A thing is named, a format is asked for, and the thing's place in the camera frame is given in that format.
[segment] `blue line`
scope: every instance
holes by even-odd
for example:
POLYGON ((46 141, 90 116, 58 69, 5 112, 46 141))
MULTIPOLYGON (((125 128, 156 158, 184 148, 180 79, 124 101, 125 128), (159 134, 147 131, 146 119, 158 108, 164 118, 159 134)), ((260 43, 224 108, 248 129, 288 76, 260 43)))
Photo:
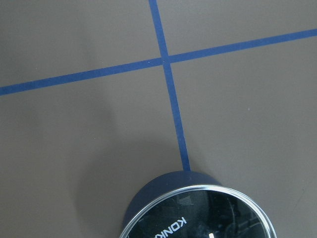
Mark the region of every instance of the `blue line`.
POLYGON ((159 8, 156 0, 149 0, 150 9, 152 13, 153 23, 158 39, 159 51, 163 60, 163 69, 165 73, 165 79, 169 94, 169 100, 172 107, 172 113, 174 118, 174 124, 177 134, 178 146, 180 151, 180 157, 183 164, 183 170, 190 171, 190 164, 188 159, 187 147, 185 142, 184 130, 182 125, 182 119, 180 116, 179 106, 177 102, 176 90, 174 85, 174 79, 172 69, 170 66, 170 60, 167 51, 167 45, 164 37, 163 27, 159 16, 159 8))
POLYGON ((213 47, 213 48, 208 48, 208 49, 193 51, 188 53, 182 53, 182 54, 170 56, 169 59, 171 63, 176 63, 176 62, 181 62, 186 60, 198 59, 202 57, 220 55, 220 54, 233 52, 233 51, 241 51, 241 50, 250 49, 254 47, 267 46, 267 45, 272 45, 272 44, 277 44, 277 43, 282 43, 287 41, 295 41, 295 40, 314 37, 314 36, 317 36, 317 29, 300 31, 300 32, 267 37, 267 38, 251 40, 251 41, 244 41, 240 43, 213 47))
POLYGON ((80 73, 72 73, 63 76, 57 76, 52 78, 45 78, 40 80, 35 80, 26 83, 19 83, 14 85, 9 85, 5 87, 0 87, 0 96, 11 94, 11 93, 18 93, 27 90, 33 90, 38 88, 44 88, 64 83, 76 82, 86 79, 92 79, 102 76, 108 76, 112 74, 124 73, 129 71, 134 71, 143 68, 155 67, 162 65, 162 59, 148 59, 144 61, 134 62, 134 63, 127 63, 107 68, 100 68, 94 69, 90 71, 80 72, 80 73))

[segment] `floor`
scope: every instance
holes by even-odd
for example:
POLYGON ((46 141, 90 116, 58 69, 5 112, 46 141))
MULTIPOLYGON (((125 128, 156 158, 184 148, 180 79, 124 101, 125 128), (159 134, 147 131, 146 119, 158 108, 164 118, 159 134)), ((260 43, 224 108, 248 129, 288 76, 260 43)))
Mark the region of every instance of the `floor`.
POLYGON ((317 233, 317 1, 0 2, 0 237, 118 237, 151 179, 212 175, 317 233))

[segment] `round black device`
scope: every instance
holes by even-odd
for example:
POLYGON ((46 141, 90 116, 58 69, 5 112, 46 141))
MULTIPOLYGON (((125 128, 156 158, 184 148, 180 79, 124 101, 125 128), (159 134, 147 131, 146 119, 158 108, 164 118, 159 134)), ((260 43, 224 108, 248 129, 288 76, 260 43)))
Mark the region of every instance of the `round black device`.
POLYGON ((155 178, 132 199, 120 238, 276 238, 263 210, 208 175, 155 178))

